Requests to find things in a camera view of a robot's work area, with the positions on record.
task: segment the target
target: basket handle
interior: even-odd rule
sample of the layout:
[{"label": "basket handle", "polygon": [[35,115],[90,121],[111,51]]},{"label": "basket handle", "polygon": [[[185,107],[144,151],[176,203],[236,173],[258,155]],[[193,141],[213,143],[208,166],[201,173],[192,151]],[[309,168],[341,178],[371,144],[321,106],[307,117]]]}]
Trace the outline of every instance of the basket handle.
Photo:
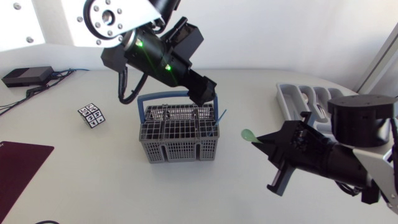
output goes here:
[{"label": "basket handle", "polygon": [[[149,93],[149,94],[138,96],[137,103],[138,103],[139,119],[141,121],[141,124],[144,124],[144,122],[145,122],[144,101],[156,100],[156,99],[161,99],[161,98],[169,98],[169,97],[188,97],[188,91],[164,91],[164,92]],[[217,97],[217,94],[213,100],[213,104],[214,104],[214,117],[217,121],[218,120],[218,97]]]}]

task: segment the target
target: wire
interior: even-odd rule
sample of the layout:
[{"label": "wire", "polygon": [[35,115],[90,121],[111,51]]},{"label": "wire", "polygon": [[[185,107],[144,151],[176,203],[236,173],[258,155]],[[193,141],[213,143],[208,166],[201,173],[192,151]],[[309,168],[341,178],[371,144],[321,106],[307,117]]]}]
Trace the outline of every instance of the wire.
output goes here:
[{"label": "wire", "polygon": [[69,75],[71,75],[71,74],[72,74],[73,72],[75,72],[76,70],[87,70],[87,69],[81,69],[81,68],[79,68],[79,69],[68,69],[68,70],[64,70],[64,71],[61,71],[61,72],[54,72],[52,75],[54,75],[54,74],[60,75],[60,76],[57,76],[58,81],[56,81],[55,83],[53,83],[53,84],[51,84],[51,85],[47,85],[47,86],[45,86],[44,88],[41,88],[41,89],[38,90],[38,91],[31,91],[31,92],[29,92],[29,90],[27,90],[27,96],[26,96],[24,99],[22,99],[22,100],[20,100],[20,101],[17,101],[17,102],[14,102],[14,103],[10,103],[10,104],[8,104],[8,105],[0,106],[0,107],[1,107],[1,108],[0,108],[0,111],[3,110],[3,111],[0,113],[0,116],[3,115],[3,114],[5,114],[5,113],[7,113],[9,110],[13,109],[14,107],[18,106],[19,104],[21,104],[21,103],[27,101],[28,99],[32,98],[33,96],[38,95],[38,94],[44,92],[45,90],[48,90],[49,88],[51,88],[51,87],[57,85],[58,83],[60,83],[62,80],[64,80],[66,77],[68,77]]},{"label": "wire", "polygon": [[47,221],[38,222],[36,224],[59,224],[59,223],[57,223],[56,221],[47,220]]},{"label": "wire", "polygon": [[53,74],[52,75],[59,75],[59,74],[61,74],[61,73],[65,73],[65,72],[70,72],[70,71],[78,71],[78,70],[81,70],[81,71],[89,71],[88,69],[84,69],[84,68],[76,68],[76,69],[66,69],[66,70],[64,70],[64,71],[61,71],[61,72],[53,72]]},{"label": "wire", "polygon": [[124,98],[124,92],[126,91],[127,88],[127,67],[124,67],[123,72],[119,73],[119,88],[118,88],[119,101],[125,105],[131,103],[137,97],[138,93],[141,91],[147,78],[148,75],[144,73],[141,79],[139,80],[136,89],[131,90],[131,94],[127,98]]},{"label": "wire", "polygon": [[347,193],[347,194],[349,194],[349,195],[351,195],[353,197],[357,196],[362,191],[358,187],[351,188],[347,184],[344,184],[344,183],[341,183],[341,182],[338,182],[338,181],[336,181],[336,184],[342,191],[344,191],[345,193]]}]

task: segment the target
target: plastic spoon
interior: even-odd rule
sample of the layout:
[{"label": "plastic spoon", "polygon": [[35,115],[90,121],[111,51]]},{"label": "plastic spoon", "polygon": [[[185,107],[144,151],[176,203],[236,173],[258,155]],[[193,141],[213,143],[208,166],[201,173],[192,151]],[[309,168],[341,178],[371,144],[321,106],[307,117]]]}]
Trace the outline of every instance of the plastic spoon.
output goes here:
[{"label": "plastic spoon", "polygon": [[253,134],[253,132],[251,132],[251,131],[248,130],[248,129],[244,129],[244,130],[242,131],[241,135],[242,135],[242,138],[243,138],[244,140],[246,140],[246,141],[254,142],[254,143],[262,143],[262,142],[260,142],[260,141],[255,137],[255,135]]}]

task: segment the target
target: power cord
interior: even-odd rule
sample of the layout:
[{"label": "power cord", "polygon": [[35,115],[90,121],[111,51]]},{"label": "power cord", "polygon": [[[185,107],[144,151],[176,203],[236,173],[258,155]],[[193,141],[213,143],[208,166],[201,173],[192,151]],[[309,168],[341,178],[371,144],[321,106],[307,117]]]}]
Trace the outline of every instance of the power cord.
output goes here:
[{"label": "power cord", "polygon": [[54,72],[53,74],[51,74],[51,78],[53,80],[58,80],[55,83],[51,84],[51,85],[45,85],[45,86],[39,86],[39,87],[35,87],[35,88],[31,88],[29,90],[26,91],[26,97],[20,101],[14,102],[14,103],[10,103],[8,105],[3,105],[0,106],[0,111],[2,111],[0,113],[0,116],[7,113],[9,110],[13,109],[14,107],[20,105],[21,103],[27,101],[28,99],[32,98],[35,95],[38,95],[42,92],[44,92],[45,90],[48,90],[49,88],[57,85],[58,83],[60,83],[62,80],[64,80],[66,77],[70,76],[73,72],[77,71],[77,70],[84,70],[84,71],[88,71],[87,69],[68,69],[68,70],[64,70],[61,72]]},{"label": "power cord", "polygon": [[144,73],[141,79],[139,80],[136,89],[131,90],[132,93],[127,98],[124,98],[124,92],[126,91],[127,88],[127,67],[124,67],[123,72],[119,73],[119,88],[118,88],[119,101],[125,105],[131,103],[137,97],[138,93],[141,91],[141,88],[144,86],[147,78],[148,75]]},{"label": "power cord", "polygon": [[344,183],[341,183],[341,182],[338,182],[338,181],[336,181],[336,184],[342,191],[344,191],[345,193],[347,193],[347,194],[349,194],[349,195],[351,195],[353,197],[357,196],[362,191],[358,187],[351,188],[347,184],[344,184]]}]

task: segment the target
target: green led light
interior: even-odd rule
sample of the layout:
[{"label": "green led light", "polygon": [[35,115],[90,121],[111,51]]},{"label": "green led light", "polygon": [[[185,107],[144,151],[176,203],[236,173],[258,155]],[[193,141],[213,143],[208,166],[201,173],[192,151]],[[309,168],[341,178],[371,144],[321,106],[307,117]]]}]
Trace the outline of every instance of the green led light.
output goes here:
[{"label": "green led light", "polygon": [[136,45],[137,45],[138,47],[143,47],[143,46],[144,46],[144,43],[142,43],[142,41],[141,41],[140,39],[137,39],[137,40],[136,40]]}]

